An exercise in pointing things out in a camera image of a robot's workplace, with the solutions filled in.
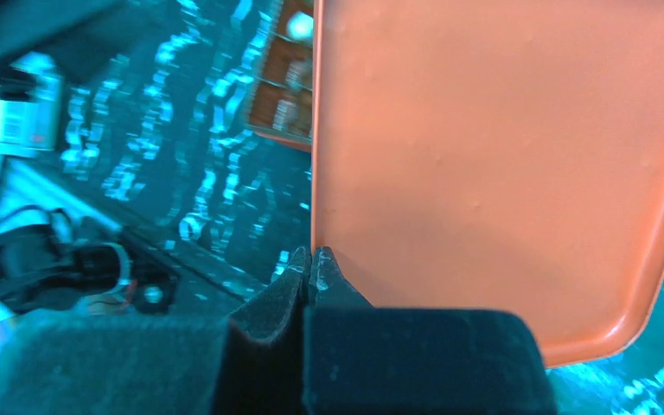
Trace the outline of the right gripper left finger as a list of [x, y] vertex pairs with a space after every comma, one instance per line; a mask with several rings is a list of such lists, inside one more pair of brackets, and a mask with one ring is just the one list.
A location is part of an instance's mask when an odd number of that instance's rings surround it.
[[39, 311], [0, 351], [0, 414], [298, 414], [310, 254], [229, 316]]

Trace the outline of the orange box lid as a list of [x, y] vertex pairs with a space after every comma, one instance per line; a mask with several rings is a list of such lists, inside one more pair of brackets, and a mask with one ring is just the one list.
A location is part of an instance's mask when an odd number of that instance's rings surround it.
[[320, 1], [311, 244], [378, 306], [618, 354], [664, 278], [664, 1]]

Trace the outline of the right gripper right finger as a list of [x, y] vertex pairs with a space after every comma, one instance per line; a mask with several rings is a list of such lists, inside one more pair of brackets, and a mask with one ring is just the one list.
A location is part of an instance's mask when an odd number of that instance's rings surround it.
[[554, 414], [528, 326], [500, 310], [375, 308], [328, 247], [303, 313], [308, 414]]

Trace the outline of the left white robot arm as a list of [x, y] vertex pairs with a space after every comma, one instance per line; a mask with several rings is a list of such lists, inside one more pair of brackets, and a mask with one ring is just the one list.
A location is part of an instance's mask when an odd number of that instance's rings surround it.
[[[163, 23], [165, 1], [0, 1], [0, 98], [34, 103], [46, 97], [44, 79], [16, 66], [31, 52], [45, 54], [59, 77], [86, 83]], [[17, 315], [37, 309], [168, 312], [180, 281], [166, 253], [128, 221], [93, 207], [92, 192], [59, 173], [13, 158], [0, 195], [42, 195], [57, 207], [17, 209], [43, 215], [40, 223], [8, 228], [0, 217], [0, 304]]]

